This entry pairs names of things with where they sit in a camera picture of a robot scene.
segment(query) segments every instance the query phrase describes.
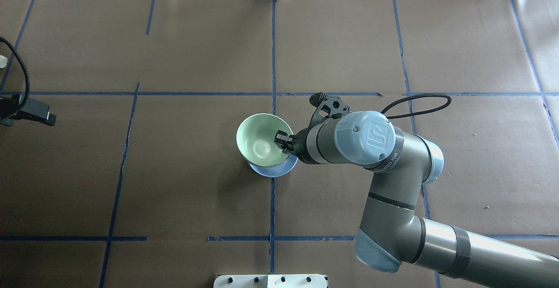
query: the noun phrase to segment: blue tape line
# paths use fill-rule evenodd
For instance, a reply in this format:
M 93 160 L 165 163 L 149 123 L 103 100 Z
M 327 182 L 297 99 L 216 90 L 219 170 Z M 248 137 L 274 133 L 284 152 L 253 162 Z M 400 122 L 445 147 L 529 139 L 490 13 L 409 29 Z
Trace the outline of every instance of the blue tape line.
M 559 148 L 559 136 L 557 136 L 557 128 L 555 128 L 555 123 L 553 122 L 553 118 L 551 117 L 551 112 L 549 112 L 549 105 L 547 105 L 547 100 L 545 99 L 545 96 L 544 96 L 544 93 L 543 93 L 542 83 L 539 80 L 539 75 L 538 75 L 537 70 L 535 69 L 535 65 L 534 65 L 534 61 L 531 57 L 530 49 L 528 48 L 528 44 L 526 43 L 526 37 L 524 35 L 524 31 L 523 31 L 522 26 L 521 26 L 521 21 L 518 18 L 517 6 L 514 3 L 514 0 L 511 0 L 511 5 L 513 7 L 514 19 L 517 22 L 518 31 L 521 35 L 522 44 L 524 45 L 524 49 L 526 51 L 526 56 L 528 57 L 528 61 L 530 63 L 531 71 L 534 74 L 535 82 L 538 85 L 539 94 L 542 97 L 542 101 L 543 101 L 543 105 L 544 105 L 544 109 L 545 109 L 545 114 L 547 114 L 547 119 L 549 121 L 549 126 L 551 126 L 551 131 L 553 132 L 553 137 L 555 138 L 555 145 L 557 145 L 557 148 Z
M 437 288 L 442 288 L 441 287 L 441 276 L 439 276 L 439 273 L 435 272 L 435 285 L 437 286 Z
M 0 95 L 12 95 L 20 94 L 20 92 L 2 92 Z M 136 93 L 131 92 L 119 92 L 119 91 L 35 91 L 30 93 L 31 95 L 40 96 L 133 96 Z M 160 91 L 144 91 L 138 92 L 139 96 L 271 96 L 272 93 L 229 93 L 229 92 L 183 92 L 183 91 L 171 91 L 171 92 L 160 92 Z
M 110 253 L 110 243 L 112 242 L 112 234 L 114 231 L 114 222 L 116 220 L 116 211 L 118 209 L 118 198 L 120 197 L 120 190 L 122 187 L 122 178 L 124 177 L 124 163 L 128 156 L 128 145 L 130 143 L 130 129 L 132 128 L 132 121 L 134 120 L 134 111 L 136 111 L 136 101 L 138 100 L 138 89 L 140 83 L 136 85 L 134 92 L 134 100 L 132 101 L 132 110 L 130 111 L 130 121 L 128 121 L 128 130 L 126 131 L 126 141 L 124 142 L 124 152 L 122 153 L 122 163 L 120 164 L 120 174 L 118 175 L 118 184 L 116 186 L 116 193 L 114 195 L 114 205 L 112 207 L 112 216 L 110 217 L 110 226 L 108 228 L 107 246 L 105 247 L 105 254 L 103 259 L 103 268 L 101 269 L 101 277 L 99 280 L 99 288 L 104 286 L 104 277 L 107 272 L 107 263 Z
M 209 236 L 209 242 L 269 241 L 270 236 Z
M 284 96 L 312 96 L 315 93 L 276 93 L 280 97 Z M 376 96 L 383 97 L 382 93 L 328 93 L 333 96 Z
M 411 93 L 410 83 L 407 79 L 407 69 L 406 69 L 406 64 L 404 63 L 404 43 L 402 42 L 402 32 L 400 30 L 400 18 L 398 17 L 398 7 L 397 7 L 396 0 L 392 0 L 392 5 L 394 7 L 394 18 L 396 19 L 396 31 L 397 31 L 397 34 L 398 34 L 398 44 L 399 44 L 399 47 L 400 47 L 400 59 L 402 61 L 402 70 L 404 71 L 404 78 L 405 78 L 405 82 L 406 82 L 406 91 L 407 91 L 407 94 L 409 95 Z
M 0 241 L 106 241 L 106 236 L 0 236 Z M 116 236 L 113 241 L 147 241 L 147 236 Z
M 421 183 L 421 190 L 423 191 L 423 206 L 425 207 L 425 218 L 431 219 L 431 209 L 429 208 L 429 200 L 427 199 L 427 186 Z
M 2 91 L 0 95 L 22 94 L 20 91 Z M 32 91 L 30 95 L 37 96 L 133 96 L 133 92 L 119 91 Z M 334 96 L 373 96 L 383 97 L 381 93 L 328 93 Z M 539 93 L 442 93 L 456 97 L 539 97 Z M 138 96 L 271 96 L 273 93 L 234 93 L 211 91 L 140 91 Z M 276 93 L 279 97 L 310 96 L 314 93 Z M 543 93 L 546 97 L 557 97 L 559 93 Z
M 28 13 L 26 13 L 24 18 L 24 23 L 21 25 L 20 33 L 17 35 L 16 44 L 14 45 L 14 49 L 17 51 L 18 46 L 20 45 L 20 40 L 22 35 L 24 34 L 25 26 L 28 24 L 29 15 L 31 14 L 31 10 L 35 0 L 31 0 L 28 7 Z M 14 54 L 10 56 L 10 60 L 8 60 L 8 65 L 6 65 L 6 71 L 4 71 L 4 77 L 2 78 L 2 83 L 0 83 L 0 91 L 4 88 L 4 84 L 6 83 L 6 79 L 8 79 L 8 73 L 10 73 L 10 68 L 12 67 L 12 62 L 14 61 Z
M 275 267 L 275 246 L 276 246 L 276 180 L 270 180 L 270 274 L 276 272 Z
M 276 114 L 276 2 L 272 1 L 272 114 Z
M 209 236 L 209 242 L 269 241 L 269 236 Z M 274 236 L 274 241 L 353 241 L 355 236 Z
M 542 239 L 552 239 L 559 240 L 559 235 L 547 235 L 547 234 L 493 234 L 487 235 L 489 238 L 496 240 L 514 240 L 514 239 L 529 239 L 529 240 L 542 240 Z
M 277 241 L 353 241 L 355 236 L 276 236 Z
M 476 97 L 539 97 L 540 93 L 441 93 L 449 96 L 476 96 Z M 559 93 L 549 93 L 550 96 L 557 96 Z
M 400 59 L 402 61 L 402 71 L 404 72 L 404 82 L 406 84 L 406 94 L 407 97 L 409 97 L 411 96 L 410 81 L 407 77 L 406 63 L 404 62 L 404 43 L 402 41 L 402 31 L 400 29 L 400 18 L 398 17 L 398 7 L 397 7 L 396 0 L 392 0 L 392 5 L 394 7 L 394 19 L 396 20 L 396 31 L 398 34 L 398 45 L 400 47 Z M 410 113 L 413 113 L 413 107 L 411 105 L 411 101 L 407 102 L 407 107 Z M 415 117 L 412 115 L 410 118 L 411 118 L 411 129 L 414 134 L 417 134 L 417 127 L 415 127 Z
M 146 35 L 149 35 L 149 31 L 152 28 L 152 17 L 153 17 L 153 8 L 154 7 L 155 7 L 155 0 L 152 0 L 152 6 L 149 9 L 148 27 L 145 30 Z

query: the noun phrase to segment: black band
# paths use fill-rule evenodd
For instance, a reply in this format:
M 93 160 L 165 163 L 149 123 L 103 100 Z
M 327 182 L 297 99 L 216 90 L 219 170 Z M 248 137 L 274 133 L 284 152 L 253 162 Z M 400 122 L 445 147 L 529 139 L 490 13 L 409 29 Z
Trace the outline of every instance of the black band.
M 423 253 L 423 248 L 425 247 L 425 236 L 427 235 L 427 232 L 425 231 L 425 220 L 423 220 L 423 218 L 421 217 L 418 218 L 419 222 L 421 223 L 421 239 L 419 240 L 418 252 L 415 254 L 415 257 L 410 262 L 410 264 L 414 264 L 419 260 L 419 257 L 421 257 L 421 253 Z
M 295 150 L 295 155 L 304 163 L 319 164 L 311 157 L 307 148 L 307 136 L 309 136 L 310 130 L 310 128 L 304 128 L 293 137 L 293 149 Z
M 472 247 L 469 243 L 468 233 L 464 229 L 455 226 L 451 227 L 456 233 L 456 256 L 451 269 L 442 275 L 449 276 L 450 278 L 460 278 L 468 268 Z
M 415 205 L 403 203 L 403 202 L 393 200 L 393 199 L 388 198 L 388 197 L 380 196 L 380 195 L 375 194 L 373 192 L 369 192 L 369 197 L 374 198 L 375 200 L 379 200 L 381 202 L 388 203 L 390 205 L 398 206 L 399 208 L 415 210 Z

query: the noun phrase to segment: black wire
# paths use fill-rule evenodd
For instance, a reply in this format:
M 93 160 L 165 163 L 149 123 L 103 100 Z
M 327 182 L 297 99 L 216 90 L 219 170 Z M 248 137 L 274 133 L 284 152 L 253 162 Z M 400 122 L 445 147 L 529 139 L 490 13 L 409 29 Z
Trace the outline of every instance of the black wire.
M 419 111 L 419 112 L 413 112 L 413 113 L 408 113 L 405 115 L 393 115 L 391 117 L 386 117 L 387 119 L 399 119 L 399 118 L 407 118 L 407 117 L 413 117 L 415 115 L 426 115 L 427 113 L 433 113 L 442 109 L 445 109 L 445 107 L 448 107 L 451 104 L 451 97 L 449 95 L 445 95 L 445 94 L 418 94 L 418 95 L 414 95 L 411 97 L 404 97 L 400 100 L 394 101 L 393 103 L 389 104 L 388 106 L 386 106 L 381 113 L 385 114 L 386 111 L 390 110 L 392 107 L 395 107 L 396 105 L 406 102 L 406 101 L 410 101 L 410 100 L 414 100 L 414 99 L 419 99 L 422 97 L 443 97 L 445 99 L 447 99 L 447 103 L 445 103 L 444 105 L 441 105 L 440 107 L 436 107 L 435 109 L 431 109 L 431 110 L 425 110 L 425 111 Z
M 14 57 L 16 57 L 17 62 L 20 64 L 21 69 L 24 71 L 24 77 L 25 77 L 25 94 L 24 94 L 24 100 L 22 100 L 22 102 L 18 105 L 18 107 L 16 107 L 16 109 L 14 109 L 14 111 L 8 115 L 6 115 L 5 117 L 0 117 L 0 122 L 4 121 L 5 119 L 8 119 L 10 117 L 12 117 L 13 115 L 16 115 L 21 109 L 22 107 L 25 106 L 25 104 L 28 102 L 28 98 L 29 98 L 29 92 L 30 92 L 30 83 L 29 83 L 29 72 L 28 69 L 25 67 L 24 62 L 21 60 L 20 55 L 17 53 L 16 49 L 14 48 L 14 46 L 5 38 L 0 37 L 0 42 L 4 43 L 5 45 L 8 46 L 8 48 L 10 48 L 10 51 L 12 51 L 12 55 Z

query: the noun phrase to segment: blue plate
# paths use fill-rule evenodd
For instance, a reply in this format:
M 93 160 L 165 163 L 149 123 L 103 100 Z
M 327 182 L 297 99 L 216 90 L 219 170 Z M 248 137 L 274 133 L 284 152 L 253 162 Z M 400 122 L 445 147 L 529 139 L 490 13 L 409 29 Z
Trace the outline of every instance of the blue plate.
M 250 168 L 254 170 L 254 172 L 263 175 L 264 177 L 277 178 L 277 177 L 281 177 L 284 174 L 289 173 L 291 169 L 295 168 L 295 165 L 297 164 L 297 159 L 298 159 L 297 156 L 291 155 L 287 158 L 286 161 L 272 168 L 257 167 L 253 164 L 248 164 L 248 165 L 250 166 Z

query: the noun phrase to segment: black clamp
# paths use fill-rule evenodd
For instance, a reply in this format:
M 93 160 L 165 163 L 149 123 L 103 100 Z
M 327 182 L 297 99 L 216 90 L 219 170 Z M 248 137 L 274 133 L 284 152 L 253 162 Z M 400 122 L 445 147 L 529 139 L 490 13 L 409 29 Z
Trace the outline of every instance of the black clamp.
M 316 107 L 316 110 L 311 117 L 309 127 L 302 129 L 300 132 L 300 134 L 305 134 L 305 136 L 315 125 L 325 123 L 333 119 L 340 119 L 351 113 L 349 105 L 345 104 L 340 97 L 330 96 L 327 93 L 315 93 L 309 98 L 309 102 L 311 105 Z M 320 111 L 326 112 L 327 115 L 323 117 L 320 115 Z M 287 133 L 278 130 L 276 132 L 274 142 L 283 151 L 283 153 L 292 154 L 293 138 L 295 136 L 296 135 L 288 135 Z
M 333 119 L 343 118 L 351 113 L 349 105 L 345 104 L 340 97 L 330 96 L 327 93 L 315 93 L 310 97 L 309 102 L 316 107 L 309 128 Z M 323 117 L 320 115 L 320 111 L 326 112 L 327 115 Z
M 19 94 L 13 95 L 11 99 L 4 99 L 0 97 L 0 117 L 5 117 L 13 112 L 22 100 L 23 96 Z M 50 107 L 46 103 L 28 98 L 24 107 L 17 111 L 15 115 L 0 121 L 0 124 L 12 126 L 14 124 L 14 120 L 26 119 L 54 126 L 54 123 L 56 123 L 56 115 L 51 114 L 50 111 L 48 111 L 49 108 Z

